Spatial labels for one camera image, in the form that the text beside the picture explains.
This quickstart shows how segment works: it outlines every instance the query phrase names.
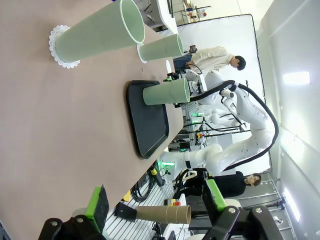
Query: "doily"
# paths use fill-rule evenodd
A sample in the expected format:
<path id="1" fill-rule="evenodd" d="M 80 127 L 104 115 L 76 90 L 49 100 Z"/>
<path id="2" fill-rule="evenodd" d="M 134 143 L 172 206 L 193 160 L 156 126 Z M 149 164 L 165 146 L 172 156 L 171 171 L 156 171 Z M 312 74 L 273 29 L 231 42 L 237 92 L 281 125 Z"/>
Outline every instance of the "doily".
<path id="1" fill-rule="evenodd" d="M 66 25 L 60 25 L 53 28 L 49 36 L 49 50 L 51 51 L 51 55 L 54 57 L 54 60 L 59 64 L 62 65 L 64 68 L 74 68 L 78 66 L 80 60 L 74 62 L 64 62 L 60 59 L 60 57 L 56 53 L 56 38 L 67 31 L 70 27 Z"/>
<path id="2" fill-rule="evenodd" d="M 136 50 L 137 50 L 137 52 L 138 52 L 138 55 L 139 55 L 139 58 L 140 58 L 141 62 L 143 62 L 144 64 L 146 64 L 147 61 L 143 60 L 142 57 L 141 57 L 141 55 L 140 55 L 140 47 L 141 47 L 142 45 L 143 45 L 143 43 L 138 44 L 138 45 L 136 46 Z"/>

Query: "light green paper cup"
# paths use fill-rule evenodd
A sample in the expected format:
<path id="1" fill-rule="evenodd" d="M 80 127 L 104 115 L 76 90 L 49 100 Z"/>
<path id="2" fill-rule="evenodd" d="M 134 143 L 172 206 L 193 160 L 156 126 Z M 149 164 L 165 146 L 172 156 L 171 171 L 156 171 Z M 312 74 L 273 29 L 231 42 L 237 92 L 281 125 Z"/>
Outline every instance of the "light green paper cup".
<path id="1" fill-rule="evenodd" d="M 144 61 L 182 56 L 183 45 L 179 34 L 166 36 L 139 47 L 139 53 Z"/>
<path id="2" fill-rule="evenodd" d="M 62 61 L 72 63 L 144 40 L 145 25 L 137 5 L 132 0 L 117 0 L 61 34 L 55 50 Z"/>
<path id="3" fill-rule="evenodd" d="M 188 81 L 184 78 L 147 87 L 143 89 L 143 100 L 146 105 L 188 103 Z"/>

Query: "man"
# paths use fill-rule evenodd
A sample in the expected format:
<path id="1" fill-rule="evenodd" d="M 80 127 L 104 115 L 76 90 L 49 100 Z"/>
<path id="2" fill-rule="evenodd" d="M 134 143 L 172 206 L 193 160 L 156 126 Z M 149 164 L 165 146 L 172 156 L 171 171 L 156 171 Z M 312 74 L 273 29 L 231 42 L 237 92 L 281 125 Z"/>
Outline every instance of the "man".
<path id="1" fill-rule="evenodd" d="M 199 178 L 187 180 L 184 186 L 188 188 L 181 190 L 180 194 L 184 194 L 186 197 L 189 195 L 201 196 L 204 182 L 204 179 L 201 176 L 202 175 L 200 174 Z M 247 186 L 258 186 L 261 182 L 261 175 L 254 173 L 244 177 L 242 172 L 237 171 L 232 175 L 211 176 L 208 179 L 213 179 L 215 181 L 224 198 L 232 198 L 243 194 Z"/>
<path id="2" fill-rule="evenodd" d="M 173 59 L 174 69 L 177 72 L 180 69 L 191 69 L 195 72 L 199 67 L 201 70 L 219 70 L 227 65 L 230 65 L 239 71 L 246 67 L 246 60 L 242 56 L 234 56 L 229 53 L 224 47 L 217 46 L 207 49 L 202 49 L 194 54 Z"/>

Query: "screw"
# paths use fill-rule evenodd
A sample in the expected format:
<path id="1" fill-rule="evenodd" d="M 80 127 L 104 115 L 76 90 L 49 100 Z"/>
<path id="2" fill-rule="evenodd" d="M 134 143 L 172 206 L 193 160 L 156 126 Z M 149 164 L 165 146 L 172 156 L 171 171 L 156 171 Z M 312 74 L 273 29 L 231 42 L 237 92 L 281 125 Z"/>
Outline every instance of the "screw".
<path id="1" fill-rule="evenodd" d="M 229 208 L 229 210 L 228 210 L 228 211 L 229 211 L 229 213 L 231 213 L 231 214 L 234 214 L 234 213 L 236 212 L 236 210 L 235 210 L 234 208 L 232 208 L 232 207 L 231 207 L 231 208 Z"/>

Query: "black shirt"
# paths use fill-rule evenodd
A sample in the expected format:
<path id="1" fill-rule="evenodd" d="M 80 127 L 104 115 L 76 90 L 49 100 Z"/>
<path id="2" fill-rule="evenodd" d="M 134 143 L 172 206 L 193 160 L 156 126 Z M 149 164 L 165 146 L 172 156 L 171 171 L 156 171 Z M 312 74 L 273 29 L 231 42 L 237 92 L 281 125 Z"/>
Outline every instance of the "black shirt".
<path id="1" fill-rule="evenodd" d="M 214 179 L 224 198 L 236 197 L 243 194 L 247 186 L 245 177 L 240 171 L 236 171 L 232 175 L 209 177 L 209 179 Z"/>

